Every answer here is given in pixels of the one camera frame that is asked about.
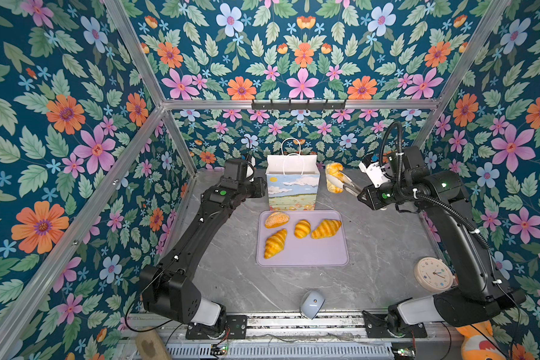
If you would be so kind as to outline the twisted bread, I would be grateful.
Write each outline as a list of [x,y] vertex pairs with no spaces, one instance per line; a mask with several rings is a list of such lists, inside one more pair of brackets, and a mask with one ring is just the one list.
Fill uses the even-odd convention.
[[342,171],[344,166],[341,163],[329,163],[325,167],[326,174],[326,186],[330,193],[340,194],[343,189],[343,176]]

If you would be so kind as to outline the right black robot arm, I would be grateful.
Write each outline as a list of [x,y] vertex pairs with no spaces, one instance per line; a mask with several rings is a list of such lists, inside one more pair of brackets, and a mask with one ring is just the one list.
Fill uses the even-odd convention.
[[525,292],[510,286],[494,265],[487,240],[471,220],[473,207],[457,173],[432,173],[416,146],[389,153],[387,164],[366,157],[360,170],[370,184],[359,190],[358,200],[372,210],[412,203],[424,212],[436,227],[457,275],[457,285],[452,288],[390,306],[387,323],[391,330],[426,322],[473,325],[525,301]]

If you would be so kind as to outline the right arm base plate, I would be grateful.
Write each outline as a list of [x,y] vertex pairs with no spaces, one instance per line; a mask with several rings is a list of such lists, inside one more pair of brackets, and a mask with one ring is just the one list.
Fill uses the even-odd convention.
[[371,313],[363,310],[365,331],[368,338],[427,338],[428,333],[423,323],[407,325],[400,322],[393,313]]

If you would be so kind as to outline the landscape print paper bag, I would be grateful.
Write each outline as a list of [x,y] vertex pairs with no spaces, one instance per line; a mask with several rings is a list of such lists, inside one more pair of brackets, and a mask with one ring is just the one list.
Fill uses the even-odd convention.
[[279,212],[315,210],[320,171],[315,154],[302,154],[294,137],[280,144],[280,154],[267,157],[267,194],[269,208]]

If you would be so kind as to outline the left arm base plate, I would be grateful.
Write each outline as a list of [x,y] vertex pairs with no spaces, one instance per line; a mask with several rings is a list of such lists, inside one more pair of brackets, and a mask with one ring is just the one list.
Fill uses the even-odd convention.
[[186,340],[246,339],[248,317],[246,315],[223,315],[214,325],[192,323],[187,326]]

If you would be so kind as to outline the cream and steel tongs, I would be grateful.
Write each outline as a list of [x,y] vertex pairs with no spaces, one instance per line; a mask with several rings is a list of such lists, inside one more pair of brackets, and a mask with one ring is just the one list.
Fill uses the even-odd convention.
[[362,192],[362,188],[358,187],[350,178],[343,174],[343,191],[357,197]]

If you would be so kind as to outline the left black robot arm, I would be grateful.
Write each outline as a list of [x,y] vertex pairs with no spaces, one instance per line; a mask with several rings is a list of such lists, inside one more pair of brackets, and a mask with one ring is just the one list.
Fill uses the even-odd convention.
[[225,307],[203,297],[193,283],[200,261],[219,229],[247,199],[266,195],[267,183],[255,177],[239,183],[227,177],[202,193],[200,206],[174,248],[140,275],[145,311],[181,324],[225,327]]

